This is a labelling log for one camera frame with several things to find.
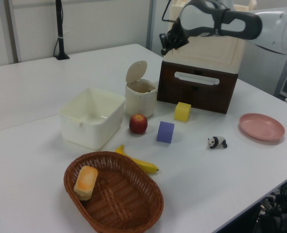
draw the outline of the wooden drawer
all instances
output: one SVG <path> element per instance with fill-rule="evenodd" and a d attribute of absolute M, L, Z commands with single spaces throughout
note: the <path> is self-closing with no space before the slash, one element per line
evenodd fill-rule
<path fill-rule="evenodd" d="M 238 74 L 162 62 L 157 100 L 227 113 Z"/>

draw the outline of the bread roll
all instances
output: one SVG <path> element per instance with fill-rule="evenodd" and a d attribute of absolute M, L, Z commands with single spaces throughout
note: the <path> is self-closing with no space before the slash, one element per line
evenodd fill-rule
<path fill-rule="evenodd" d="M 91 198 L 97 176 L 97 169 L 91 166 L 84 166 L 81 168 L 73 188 L 73 191 L 79 200 L 89 200 Z"/>

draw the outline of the brown wicker basket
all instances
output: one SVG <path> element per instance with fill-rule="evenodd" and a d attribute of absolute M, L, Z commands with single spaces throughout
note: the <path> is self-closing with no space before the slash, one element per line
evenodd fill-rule
<path fill-rule="evenodd" d="M 93 195 L 79 201 L 73 192 L 83 166 L 98 170 Z M 66 191 L 98 233 L 142 233 L 161 216 L 163 195 L 157 184 L 130 158 L 110 151 L 84 154 L 64 176 Z"/>

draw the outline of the red apple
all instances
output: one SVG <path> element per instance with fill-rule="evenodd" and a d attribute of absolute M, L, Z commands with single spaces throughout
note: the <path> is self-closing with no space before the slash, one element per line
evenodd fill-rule
<path fill-rule="evenodd" d="M 130 117 L 129 129 L 136 134 L 143 134 L 148 127 L 148 120 L 142 114 L 135 114 Z"/>

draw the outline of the panda figurine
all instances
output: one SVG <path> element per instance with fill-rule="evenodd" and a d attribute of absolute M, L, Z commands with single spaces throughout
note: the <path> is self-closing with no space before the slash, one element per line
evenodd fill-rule
<path fill-rule="evenodd" d="M 226 140 L 224 137 L 212 137 L 208 139 L 208 147 L 214 149 L 217 145 L 222 145 L 223 148 L 227 148 Z"/>

